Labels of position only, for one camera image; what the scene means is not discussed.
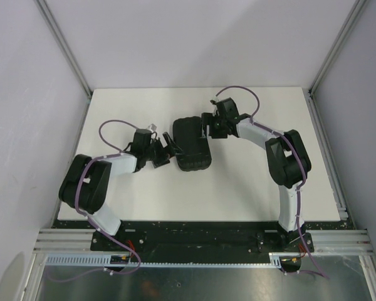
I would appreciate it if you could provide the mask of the left aluminium frame post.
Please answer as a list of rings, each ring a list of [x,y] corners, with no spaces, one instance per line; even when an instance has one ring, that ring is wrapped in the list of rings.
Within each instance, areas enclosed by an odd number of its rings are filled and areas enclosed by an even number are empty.
[[[86,97],[88,99],[91,99],[93,91],[90,88],[50,6],[45,0],[34,0],[34,3],[37,6],[38,11],[41,14],[43,20],[45,21],[48,29],[53,35],[54,40],[56,41],[77,82],[81,86],[81,89],[84,91]]]

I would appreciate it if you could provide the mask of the black plastic tool case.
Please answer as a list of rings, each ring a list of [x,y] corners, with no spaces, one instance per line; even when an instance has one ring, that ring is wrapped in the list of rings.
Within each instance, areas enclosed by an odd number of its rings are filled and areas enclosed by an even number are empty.
[[[209,143],[202,135],[202,124],[199,116],[177,119],[172,125],[175,144],[180,148],[176,153],[180,170],[199,171],[207,169],[212,162]]]

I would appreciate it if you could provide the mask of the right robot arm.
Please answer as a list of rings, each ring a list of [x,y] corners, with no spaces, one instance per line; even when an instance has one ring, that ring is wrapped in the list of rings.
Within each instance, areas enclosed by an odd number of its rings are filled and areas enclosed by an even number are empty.
[[[231,98],[211,100],[212,113],[201,116],[202,136],[226,139],[233,135],[254,143],[266,152],[269,174],[279,189],[277,246],[292,251],[303,239],[301,189],[308,179],[311,162],[301,135],[296,130],[282,132],[240,114]]]

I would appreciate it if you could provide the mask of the aluminium frame post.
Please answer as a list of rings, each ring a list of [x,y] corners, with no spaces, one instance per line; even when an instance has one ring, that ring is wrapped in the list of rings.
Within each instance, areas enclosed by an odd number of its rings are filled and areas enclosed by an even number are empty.
[[[361,18],[363,11],[367,7],[368,0],[356,0],[345,18],[345,21],[340,28],[337,37],[335,38],[327,56],[323,60],[323,63],[316,74],[315,79],[312,81],[308,89],[308,93],[311,97],[317,92],[320,85],[323,83],[325,77],[328,75],[328,72],[332,68],[334,62],[339,57],[347,39],[349,39],[352,31],[355,29],[359,19]]]
[[[37,6],[38,11],[41,14],[43,20],[45,21],[48,29],[53,35],[54,40],[56,41],[77,82],[81,86],[81,89],[84,91],[86,97],[88,99],[91,99],[93,91],[90,88],[50,6],[45,0],[34,0],[34,3]]]

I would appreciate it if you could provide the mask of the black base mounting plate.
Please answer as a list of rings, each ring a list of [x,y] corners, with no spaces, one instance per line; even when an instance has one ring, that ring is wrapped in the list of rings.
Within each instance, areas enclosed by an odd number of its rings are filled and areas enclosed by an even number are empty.
[[[315,249],[319,231],[350,230],[349,221],[306,222],[303,239]],[[144,259],[221,259],[244,258],[252,254],[297,253],[300,239],[283,246],[275,221],[267,222],[188,222],[188,221],[123,221],[115,235],[118,242]]]

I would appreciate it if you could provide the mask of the right aluminium frame post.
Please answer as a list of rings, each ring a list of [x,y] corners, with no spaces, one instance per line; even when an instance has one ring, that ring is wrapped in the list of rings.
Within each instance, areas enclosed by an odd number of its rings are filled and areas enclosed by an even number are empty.
[[[308,93],[311,97],[317,92],[320,85],[323,83],[325,77],[328,75],[328,72],[332,68],[334,62],[339,57],[347,39],[349,39],[352,31],[355,29],[359,19],[361,18],[363,11],[367,7],[368,0],[356,0],[345,18],[345,21],[340,28],[337,37],[335,38],[327,56],[323,60],[323,63],[316,74],[315,79],[312,81],[308,89]]]

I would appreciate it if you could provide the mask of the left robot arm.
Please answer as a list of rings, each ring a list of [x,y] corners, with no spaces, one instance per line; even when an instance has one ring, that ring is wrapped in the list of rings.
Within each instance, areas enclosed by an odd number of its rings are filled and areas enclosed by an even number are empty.
[[[77,213],[86,217],[104,236],[104,243],[114,251],[125,246],[126,236],[119,231],[121,219],[106,204],[111,179],[139,172],[147,162],[157,168],[183,153],[182,149],[163,133],[166,145],[153,138],[148,129],[137,129],[133,140],[115,154],[90,157],[78,154],[73,159],[61,183],[58,197]]]

